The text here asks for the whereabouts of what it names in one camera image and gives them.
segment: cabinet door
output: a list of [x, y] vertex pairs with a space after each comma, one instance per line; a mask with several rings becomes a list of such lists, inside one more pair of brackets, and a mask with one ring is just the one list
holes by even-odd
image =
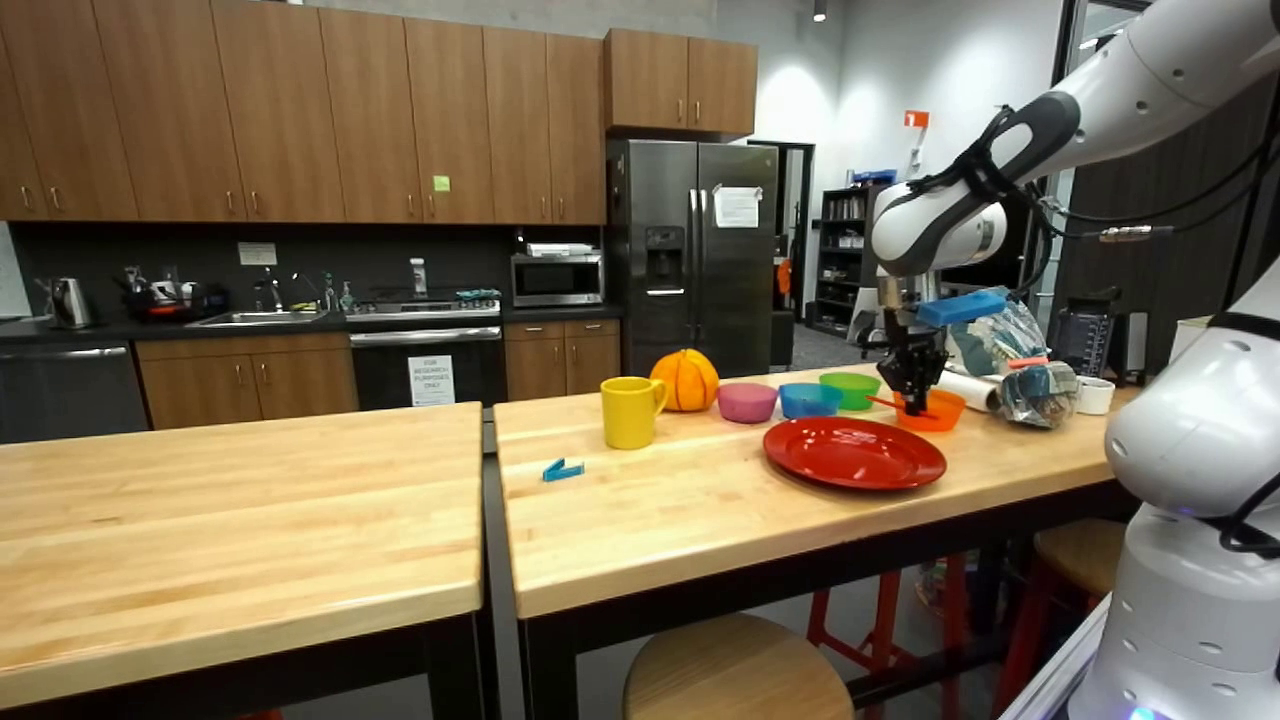
[[610, 31], [610, 129], [687, 125], [687, 40]]
[[605, 222], [605, 43], [550, 34], [552, 219]]
[[493, 222], [483, 31], [410, 21], [417, 152], [436, 222]]
[[550, 34], [483, 27], [488, 68], [488, 142], [493, 142], [493, 219], [552, 219], [552, 100]]
[[139, 219], [231, 219], [240, 198], [209, 0], [96, 0]]
[[345, 219], [320, 11], [217, 0], [240, 181], [252, 219]]
[[92, 0], [6, 0], [0, 31], [48, 214], [133, 219], [135, 198]]
[[566, 397], [566, 331], [560, 322], [508, 322], [508, 399]]
[[687, 125], [716, 135], [751, 135], [758, 129], [758, 49], [724, 40], [687, 40]]
[[320, 11], [347, 219], [422, 219], [405, 21]]
[[595, 392], [605, 374], [621, 371], [621, 329], [615, 320], [566, 322], [570, 346], [570, 392]]
[[357, 371], [345, 337], [278, 337], [245, 353], [256, 371], [262, 414], [357, 413]]
[[0, 219], [43, 214], [39, 171], [26, 106], [17, 100], [8, 51], [0, 43]]
[[256, 421], [256, 374], [229, 339], [135, 345], [154, 426]]

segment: lower cabinet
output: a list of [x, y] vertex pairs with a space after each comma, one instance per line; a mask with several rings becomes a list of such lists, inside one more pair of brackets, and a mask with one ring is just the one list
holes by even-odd
[[357, 409], [347, 337], [139, 339], [154, 426]]
[[508, 322], [505, 346], [512, 399], [595, 392], [621, 371], [615, 320]]

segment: red plate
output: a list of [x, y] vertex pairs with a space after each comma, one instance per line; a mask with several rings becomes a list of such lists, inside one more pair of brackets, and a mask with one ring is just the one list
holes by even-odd
[[764, 457], [805, 479], [859, 491], [909, 491], [949, 471], [949, 457], [928, 441], [847, 414], [773, 424]]

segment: bottle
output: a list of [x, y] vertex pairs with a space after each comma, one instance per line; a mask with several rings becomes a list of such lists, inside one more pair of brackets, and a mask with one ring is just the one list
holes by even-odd
[[413, 297], [430, 298], [430, 260], [424, 257], [410, 257], [410, 270], [413, 270]]

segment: yellow cup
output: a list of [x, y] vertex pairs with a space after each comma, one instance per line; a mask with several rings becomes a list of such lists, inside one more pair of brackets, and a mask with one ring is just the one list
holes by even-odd
[[610, 374], [602, 382], [605, 444], [646, 448], [658, 437], [658, 413], [669, 409], [669, 382], [648, 374]]

